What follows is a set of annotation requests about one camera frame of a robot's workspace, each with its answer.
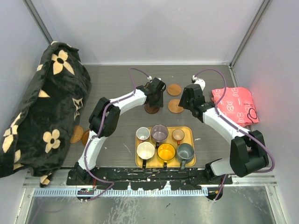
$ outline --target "pink towel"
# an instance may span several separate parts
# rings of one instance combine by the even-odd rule
[[[224,89],[212,90],[213,102],[216,103],[223,95]],[[227,88],[218,108],[228,118],[240,126],[252,125],[259,120],[254,107],[250,91],[243,87]]]

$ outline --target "metal frame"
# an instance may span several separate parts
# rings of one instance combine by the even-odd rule
[[[72,189],[76,188],[88,188],[92,186],[67,186],[66,179],[68,177],[70,169],[60,169],[55,172],[53,178],[47,188],[64,188],[64,189]],[[265,174],[250,174],[245,177],[238,177],[236,175],[232,175],[233,184],[225,185],[226,187],[251,187],[251,186],[277,186],[276,179],[274,177],[273,172],[265,173]],[[39,188],[40,178],[32,177],[30,172],[28,171],[25,181],[23,184],[23,188]],[[218,187],[218,185],[204,185],[201,184],[202,187]]]
[[[27,214],[29,212],[29,208],[32,201],[34,188],[24,189],[23,197],[21,199],[21,204],[18,209],[17,216],[15,218],[15,224],[23,224],[26,221]]]
[[[266,186],[266,191],[276,223],[286,224],[285,215],[278,199],[277,187]]]
[[[266,12],[269,4],[272,2],[272,0],[263,0],[261,6],[259,7],[255,17],[253,18],[253,21],[251,22],[245,36],[243,37],[243,40],[241,41],[241,44],[238,47],[238,50],[236,51],[232,62],[230,63],[230,68],[234,68],[236,62],[238,61],[241,53],[243,52],[245,46],[247,45],[247,42],[249,38],[252,36],[253,32],[255,31],[259,21],[261,20],[262,16]]]
[[[35,6],[33,5],[31,0],[23,0],[24,4],[27,6],[28,11],[32,15],[33,19],[35,20],[37,26],[39,27],[41,33],[47,40],[48,44],[53,42],[53,38],[48,31],[47,27],[45,26],[43,20],[41,19],[38,11],[36,10]]]
[[[228,69],[229,69],[230,74],[231,74],[231,76],[232,76],[232,79],[233,79],[233,82],[234,82],[234,86],[235,86],[235,87],[239,87],[240,84],[239,84],[237,75],[236,75],[236,73],[235,73],[235,69],[234,69],[234,67],[231,67],[231,66],[229,65],[229,66],[228,66]]]
[[[32,177],[28,171],[25,182],[23,184],[24,193],[23,198],[18,210],[18,215],[16,218],[16,224],[24,223],[29,212],[29,208],[32,202],[32,198],[35,196],[41,197],[51,197],[51,196],[76,196],[77,189],[88,188],[92,186],[67,186],[66,178],[70,169],[60,169],[58,170],[52,178],[52,181],[46,188],[39,188],[39,177]],[[273,172],[266,174],[250,174],[246,177],[240,178],[236,175],[232,175],[233,184],[225,185],[225,187],[254,187],[254,186],[264,186],[270,201],[270,205],[273,211],[276,223],[286,224],[284,213],[277,195],[277,182],[274,177]],[[171,191],[170,187],[161,191],[143,191],[143,190],[110,190],[106,193],[107,197],[115,196],[204,196],[208,187],[218,187],[219,185],[201,185],[203,191],[189,190],[189,191]]]

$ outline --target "yellow mug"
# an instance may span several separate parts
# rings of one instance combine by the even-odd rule
[[[164,169],[166,169],[167,168],[167,161],[170,161],[174,158],[174,156],[176,154],[176,150],[173,147],[173,145],[171,145],[169,143],[164,143],[164,144],[159,146],[157,153],[158,153],[159,158],[164,163],[163,164]]]

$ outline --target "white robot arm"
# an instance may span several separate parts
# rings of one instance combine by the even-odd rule
[[[252,135],[262,144],[264,144],[263,135],[259,131],[250,132],[226,117],[237,129],[233,128],[217,114],[213,102],[205,101],[202,93],[205,81],[193,76],[192,82],[193,84],[184,88],[179,106],[190,110],[194,117],[211,126],[230,144],[230,157],[206,164],[207,178],[212,179],[224,174],[236,174],[243,177],[268,166],[269,159],[265,150],[240,130]]]
[[[89,170],[95,168],[96,160],[105,140],[116,130],[119,116],[136,106],[144,104],[148,104],[150,107],[163,107],[163,92],[165,89],[165,83],[158,78],[154,78],[150,82],[146,83],[145,86],[138,86],[135,92],[133,91],[116,99],[108,100],[106,98],[101,98],[98,101],[89,118],[90,131],[88,142],[91,142],[89,145],[87,144],[84,149],[85,151],[88,147],[86,158],[83,152],[80,159],[74,166],[77,175],[82,180],[89,178],[89,174],[86,171],[84,158],[86,159]],[[132,96],[125,100],[119,101],[119,99],[126,98],[130,95]],[[108,110],[105,114],[102,131],[101,133],[98,133],[102,122],[104,108],[111,102],[114,103],[108,107]]]

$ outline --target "white wall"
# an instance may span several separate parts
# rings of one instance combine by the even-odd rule
[[[290,223],[299,223],[299,1],[272,1],[235,71],[250,89]]]
[[[0,134],[10,125],[47,42],[20,0],[0,1]],[[26,171],[0,179],[0,223],[12,224]]]
[[[262,0],[33,0],[85,64],[231,62]]]

